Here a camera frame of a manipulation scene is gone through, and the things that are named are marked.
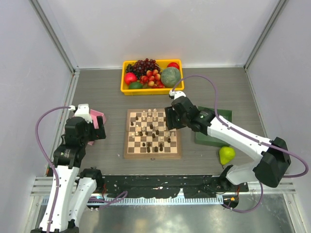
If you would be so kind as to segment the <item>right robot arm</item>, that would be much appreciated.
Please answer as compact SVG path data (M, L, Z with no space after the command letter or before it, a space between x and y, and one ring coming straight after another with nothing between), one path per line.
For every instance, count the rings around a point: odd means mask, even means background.
M199 110L187 97L174 99L171 106L165 108L165 114L169 130L188 127L194 132L220 139L253 159L251 163L231 165L224 170L220 186L225 191L252 181L275 188L291 164L283 139L276 137L271 140L248 132L209 108Z

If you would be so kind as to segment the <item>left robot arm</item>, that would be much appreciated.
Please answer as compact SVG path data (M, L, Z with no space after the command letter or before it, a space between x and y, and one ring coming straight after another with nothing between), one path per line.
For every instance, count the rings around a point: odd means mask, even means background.
M62 143L54 151L53 182L45 214L34 233L77 233L92 193L103 190L104 179L96 168L80 170L86 146L104 139L105 131L80 116L66 121Z

